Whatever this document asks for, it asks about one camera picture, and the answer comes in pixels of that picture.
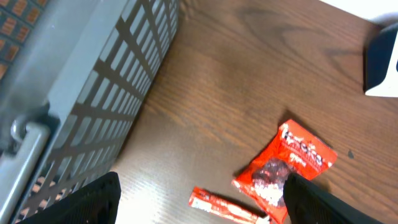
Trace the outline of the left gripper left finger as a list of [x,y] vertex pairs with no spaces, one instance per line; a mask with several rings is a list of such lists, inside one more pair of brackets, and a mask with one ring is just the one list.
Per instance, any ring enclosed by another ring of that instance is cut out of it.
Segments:
[[121,198],[116,172],[108,172],[21,224],[115,224]]

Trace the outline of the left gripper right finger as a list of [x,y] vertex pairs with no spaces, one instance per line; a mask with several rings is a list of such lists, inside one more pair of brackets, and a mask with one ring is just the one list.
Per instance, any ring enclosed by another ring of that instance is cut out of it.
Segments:
[[299,174],[289,174],[283,198],[292,223],[381,224]]

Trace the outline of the red snack bag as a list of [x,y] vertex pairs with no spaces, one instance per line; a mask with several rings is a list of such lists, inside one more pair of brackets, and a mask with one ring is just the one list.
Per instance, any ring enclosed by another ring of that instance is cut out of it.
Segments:
[[294,120],[279,126],[274,139],[232,184],[251,197],[276,223],[283,223],[287,208],[283,189],[289,174],[312,180],[329,169],[338,155]]

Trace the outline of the red stick packet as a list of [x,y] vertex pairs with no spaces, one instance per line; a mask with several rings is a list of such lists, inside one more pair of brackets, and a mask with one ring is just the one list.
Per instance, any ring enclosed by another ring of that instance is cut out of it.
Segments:
[[189,206],[240,224],[271,224],[270,216],[260,217],[249,210],[199,187],[194,187]]

